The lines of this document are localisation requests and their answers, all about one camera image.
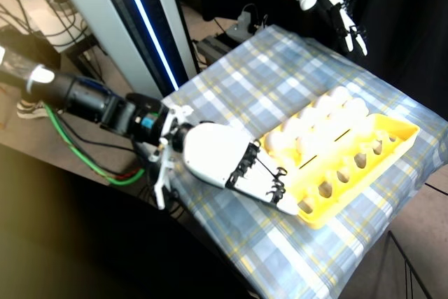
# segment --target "table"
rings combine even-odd
[[[259,137],[337,85],[362,97],[371,113],[406,118],[421,131],[394,166],[320,230],[214,188],[180,162],[171,178],[193,216],[262,297],[336,298],[394,216],[448,162],[448,123],[337,53],[279,27],[255,35],[164,100],[193,107],[193,122],[212,120]]]

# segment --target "led light strip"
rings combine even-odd
[[[155,35],[153,26],[151,25],[151,22],[149,21],[148,15],[146,14],[145,8],[143,7],[143,4],[141,3],[141,0],[134,0],[135,4],[137,5],[137,8],[139,9],[140,15],[143,18],[143,21],[146,25],[146,28],[148,30],[149,35],[151,36],[155,49],[158,51],[160,59],[162,60],[162,63],[167,70],[168,77],[175,89],[175,91],[179,90],[179,86],[176,83],[176,79],[174,78],[173,72],[171,71],[171,68],[169,67],[167,58],[165,57],[165,54],[162,51],[162,47],[160,46],[159,40],[157,39],[157,36]]]

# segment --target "sneaker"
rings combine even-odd
[[[27,103],[22,100],[17,103],[17,116],[22,119],[36,119],[48,117],[48,114],[42,102]]]

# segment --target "hole in egg carton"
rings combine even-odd
[[[380,155],[383,151],[383,141],[382,140],[375,140],[372,144],[373,153],[376,155]]]
[[[353,158],[358,168],[365,168],[367,164],[367,155],[365,153],[358,153]]]
[[[342,183],[347,183],[350,181],[350,173],[347,168],[341,168],[336,172],[337,178]]]
[[[323,183],[321,183],[318,188],[319,188],[319,194],[327,199],[333,193],[333,187],[331,183],[329,183],[328,181],[324,181]]]
[[[310,214],[314,210],[314,200],[312,197],[305,197],[302,201],[300,201],[298,204],[299,208],[303,210],[305,213]]]

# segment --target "plaid tablecloth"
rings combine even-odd
[[[214,188],[179,163],[171,184],[194,217],[266,298],[336,298],[364,253],[437,168],[448,162],[448,123],[311,39],[269,27],[168,96],[192,121],[266,133],[329,89],[345,85],[371,113],[420,126],[415,145],[320,230]]]

